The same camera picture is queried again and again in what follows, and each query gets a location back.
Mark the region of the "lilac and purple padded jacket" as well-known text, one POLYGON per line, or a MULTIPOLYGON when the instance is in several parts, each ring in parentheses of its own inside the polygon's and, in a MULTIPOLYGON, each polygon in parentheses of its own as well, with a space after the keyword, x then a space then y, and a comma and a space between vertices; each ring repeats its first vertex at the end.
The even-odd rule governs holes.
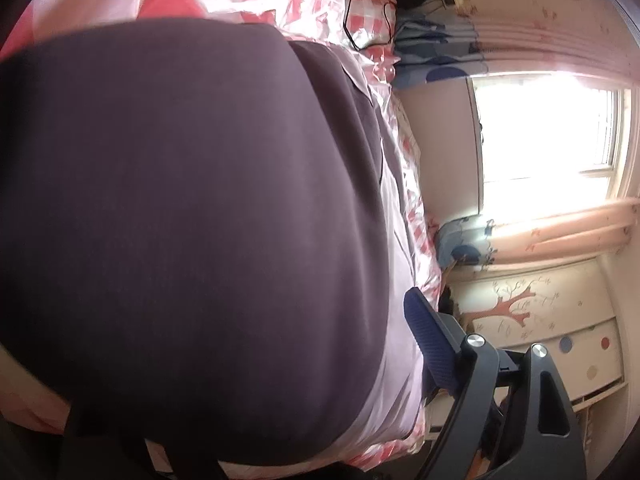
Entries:
POLYGON ((61 476, 286 474, 410 436, 399 159, 354 59, 163 18, 1 64, 1 344, 61 476))

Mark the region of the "tree painted white cabinet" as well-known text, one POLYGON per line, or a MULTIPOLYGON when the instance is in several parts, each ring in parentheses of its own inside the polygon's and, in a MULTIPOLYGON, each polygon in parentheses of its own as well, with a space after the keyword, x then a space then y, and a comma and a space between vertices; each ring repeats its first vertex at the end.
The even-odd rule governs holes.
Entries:
POLYGON ((593 437, 629 432, 630 363, 620 295, 601 257, 529 269, 451 272, 461 321, 496 347, 546 346, 593 437))

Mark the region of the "blue patterned pink curtain right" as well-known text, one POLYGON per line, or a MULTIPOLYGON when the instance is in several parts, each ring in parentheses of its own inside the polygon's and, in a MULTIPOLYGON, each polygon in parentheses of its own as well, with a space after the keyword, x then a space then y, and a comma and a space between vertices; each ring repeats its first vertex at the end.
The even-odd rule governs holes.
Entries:
POLYGON ((451 220, 435 236, 438 264, 513 266, 562 260, 625 246, 639 218, 636 198, 536 219, 500 222, 477 214, 451 220))

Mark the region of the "blue patterned pink curtain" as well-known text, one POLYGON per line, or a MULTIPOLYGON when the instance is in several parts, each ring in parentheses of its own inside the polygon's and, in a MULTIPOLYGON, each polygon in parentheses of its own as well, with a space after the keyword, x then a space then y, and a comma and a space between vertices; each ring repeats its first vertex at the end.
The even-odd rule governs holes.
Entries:
POLYGON ((639 53, 541 22, 404 13, 394 40, 394 86, 510 73, 569 72, 639 81, 639 53))
POLYGON ((639 218, 636 198, 536 219, 500 222, 477 214, 451 220, 435 236, 438 264, 513 266, 562 260, 625 246, 639 218))

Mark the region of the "window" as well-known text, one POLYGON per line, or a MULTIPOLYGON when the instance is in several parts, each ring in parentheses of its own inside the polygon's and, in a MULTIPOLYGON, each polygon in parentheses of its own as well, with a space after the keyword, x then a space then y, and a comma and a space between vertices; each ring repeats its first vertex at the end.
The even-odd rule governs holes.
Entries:
POLYGON ((551 216, 620 195, 631 88, 549 72, 476 77, 473 92, 485 216, 551 216))

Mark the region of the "blue patterned pink curtain left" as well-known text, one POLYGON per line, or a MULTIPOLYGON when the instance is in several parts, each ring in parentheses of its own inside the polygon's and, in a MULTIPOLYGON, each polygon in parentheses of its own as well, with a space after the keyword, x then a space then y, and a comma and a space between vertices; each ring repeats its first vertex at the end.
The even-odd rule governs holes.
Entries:
POLYGON ((639 81, 639 53, 541 22, 404 13, 394 40, 394 86, 510 73, 569 72, 639 81))

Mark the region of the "red white checkered bed cover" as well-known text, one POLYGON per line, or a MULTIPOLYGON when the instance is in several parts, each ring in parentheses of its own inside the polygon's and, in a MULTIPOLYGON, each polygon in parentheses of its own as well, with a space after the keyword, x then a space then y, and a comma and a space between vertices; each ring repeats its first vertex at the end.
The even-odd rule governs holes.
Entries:
MULTIPOLYGON (((336 47, 358 64, 367 87, 390 132, 401 171, 405 220, 416 265, 412 287, 428 298, 439 291, 440 274, 426 234, 418 185, 420 153, 404 110, 393 96, 392 31, 394 0, 21 0, 24 12, 6 23, 9 37, 1 64, 10 55, 35 44, 82 30, 163 18, 195 18, 237 25, 268 25, 288 40, 336 47)), ((425 438, 425 396, 410 436, 370 446, 344 463, 364 468, 418 450, 425 438)), ((12 429, 43 443, 59 444, 67 404, 18 367, 1 345, 1 419, 12 429)), ((250 467, 234 478, 278 478, 264 467, 250 467)))

